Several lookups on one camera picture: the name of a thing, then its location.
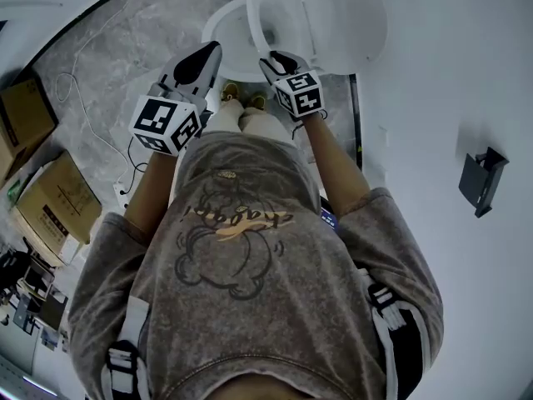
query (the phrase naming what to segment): cardboard box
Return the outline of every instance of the cardboard box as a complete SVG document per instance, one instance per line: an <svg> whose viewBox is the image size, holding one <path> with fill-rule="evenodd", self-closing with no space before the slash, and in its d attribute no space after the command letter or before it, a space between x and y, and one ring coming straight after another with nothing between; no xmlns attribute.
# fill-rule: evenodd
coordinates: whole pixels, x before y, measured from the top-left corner
<svg viewBox="0 0 533 400"><path fill-rule="evenodd" d="M56 127L35 80L0 92L0 188Z"/></svg>
<svg viewBox="0 0 533 400"><path fill-rule="evenodd" d="M12 210L19 231L51 266L70 263L89 244L102 205L68 152L42 167Z"/></svg>

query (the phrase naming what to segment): leg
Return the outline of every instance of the leg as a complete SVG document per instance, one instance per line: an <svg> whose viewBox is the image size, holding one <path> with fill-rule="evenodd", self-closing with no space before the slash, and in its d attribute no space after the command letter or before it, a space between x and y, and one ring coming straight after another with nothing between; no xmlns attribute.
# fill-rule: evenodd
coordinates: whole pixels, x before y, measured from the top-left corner
<svg viewBox="0 0 533 400"><path fill-rule="evenodd" d="M260 109L248 107L244 110L244 115L239 121L239 126L244 133L257 135L268 139L275 139L282 143L296 146L291 135L283 127L281 122Z"/></svg>
<svg viewBox="0 0 533 400"><path fill-rule="evenodd" d="M213 114L207 122L203 132L237 132L240 133L238 121L244 113L244 108L236 99L232 99L222 104L220 110Z"/></svg>

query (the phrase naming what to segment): marble floor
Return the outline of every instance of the marble floor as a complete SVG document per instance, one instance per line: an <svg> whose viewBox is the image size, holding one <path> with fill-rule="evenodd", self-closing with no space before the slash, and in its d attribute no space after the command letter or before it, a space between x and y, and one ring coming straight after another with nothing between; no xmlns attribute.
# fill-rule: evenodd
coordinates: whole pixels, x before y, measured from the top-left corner
<svg viewBox="0 0 533 400"><path fill-rule="evenodd" d="M131 0L127 8L116 16L79 54L75 76L94 131L125 152L130 141L127 131L139 94L146 93L164 63L181 47L198 43L207 19L231 0ZM59 119L59 126L26 168L54 157L60 148L67 149L102 202L102 217L107 212L121 212L113 191L113 183L125 170L122 157L91 133L83 115L76 88L65 102L56 95L56 80L60 73L72 71L77 51L92 34L116 13L126 0L110 0L86 16L57 40L35 63L50 102ZM341 145L354 152L355 131L351 111L351 95L347 77L322 77L327 123ZM57 94L67 95L69 80L61 77ZM269 102L271 112L291 128L290 119L277 104ZM298 147L309 163L314 161L303 129L296 132ZM146 161L148 152L135 141L132 158L135 163ZM132 169L122 181L131 182ZM7 204L0 202L0 212L7 212ZM100 221L95 225L92 236ZM6 217L0 217L5 239L19 245L20 238L12 230ZM85 263L88 247L79 253L72 264L57 271L57 284L68 296L76 286L77 277Z"/></svg>

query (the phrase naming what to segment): buckle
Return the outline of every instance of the buckle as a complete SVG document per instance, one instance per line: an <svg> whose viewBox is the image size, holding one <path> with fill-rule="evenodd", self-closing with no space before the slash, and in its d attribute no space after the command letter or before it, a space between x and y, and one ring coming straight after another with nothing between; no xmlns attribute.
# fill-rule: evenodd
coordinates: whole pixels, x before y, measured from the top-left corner
<svg viewBox="0 0 533 400"><path fill-rule="evenodd" d="M112 390L138 398L137 358L139 352L129 341L118 341L107 349L106 366L111 373Z"/></svg>
<svg viewBox="0 0 533 400"><path fill-rule="evenodd" d="M380 314L384 308L392 305L398 299L397 295L392 290L378 282L375 282L368 287L368 295L370 296L372 305Z"/></svg>

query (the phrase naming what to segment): strap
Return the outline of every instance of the strap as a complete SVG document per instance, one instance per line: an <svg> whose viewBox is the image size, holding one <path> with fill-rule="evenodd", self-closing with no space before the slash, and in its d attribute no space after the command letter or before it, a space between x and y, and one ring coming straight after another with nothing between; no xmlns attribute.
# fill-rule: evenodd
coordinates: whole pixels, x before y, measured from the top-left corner
<svg viewBox="0 0 533 400"><path fill-rule="evenodd" d="M118 341L129 341L135 348L139 347L142 326L147 320L150 305L138 297L129 297L127 300L126 319L122 325Z"/></svg>
<svg viewBox="0 0 533 400"><path fill-rule="evenodd" d="M431 365L429 336L414 305L359 269L372 320L385 352L386 400L405 400Z"/></svg>
<svg viewBox="0 0 533 400"><path fill-rule="evenodd" d="M138 297L127 300L126 318L118 340L107 350L101 373L102 392L106 400L150 400L147 370L139 357L141 330L147 319L149 304Z"/></svg>

